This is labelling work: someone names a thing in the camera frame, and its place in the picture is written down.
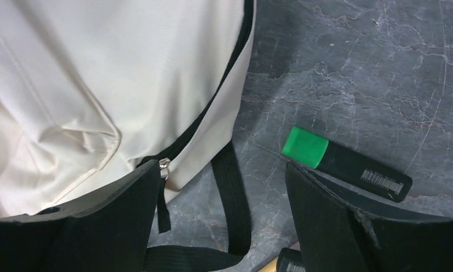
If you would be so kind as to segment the purple highlighter pen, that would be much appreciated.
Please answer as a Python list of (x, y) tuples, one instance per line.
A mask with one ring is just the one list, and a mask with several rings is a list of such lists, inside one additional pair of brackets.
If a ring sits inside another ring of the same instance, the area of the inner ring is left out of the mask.
[(282, 248), (277, 258), (277, 272), (305, 272), (302, 254), (299, 250)]

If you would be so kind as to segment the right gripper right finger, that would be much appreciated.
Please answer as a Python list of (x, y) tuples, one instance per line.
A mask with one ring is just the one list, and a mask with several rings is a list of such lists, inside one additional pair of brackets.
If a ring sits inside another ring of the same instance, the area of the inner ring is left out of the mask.
[(376, 201), (293, 161), (285, 184), (307, 271), (453, 271), (453, 218)]

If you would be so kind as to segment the beige canvas backpack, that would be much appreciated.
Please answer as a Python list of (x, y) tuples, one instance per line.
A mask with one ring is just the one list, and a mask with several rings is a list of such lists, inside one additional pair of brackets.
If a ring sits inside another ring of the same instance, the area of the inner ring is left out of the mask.
[(153, 222), (206, 165), (228, 249), (149, 247), (142, 271), (216, 271), (251, 246), (232, 144), (255, 1), (0, 1), (0, 218), (36, 215), (156, 161)]

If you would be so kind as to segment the green highlighter pen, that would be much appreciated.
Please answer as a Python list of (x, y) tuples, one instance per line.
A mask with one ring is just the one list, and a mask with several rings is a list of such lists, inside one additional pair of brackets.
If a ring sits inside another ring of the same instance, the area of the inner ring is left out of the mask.
[(413, 180), (400, 171), (316, 134), (292, 127), (282, 154), (317, 171), (399, 203)]

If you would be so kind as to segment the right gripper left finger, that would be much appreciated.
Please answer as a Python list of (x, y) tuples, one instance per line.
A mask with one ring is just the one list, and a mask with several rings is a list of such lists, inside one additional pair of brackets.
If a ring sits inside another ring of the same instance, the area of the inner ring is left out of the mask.
[(0, 218), (0, 271), (142, 271), (160, 184), (149, 161), (36, 215)]

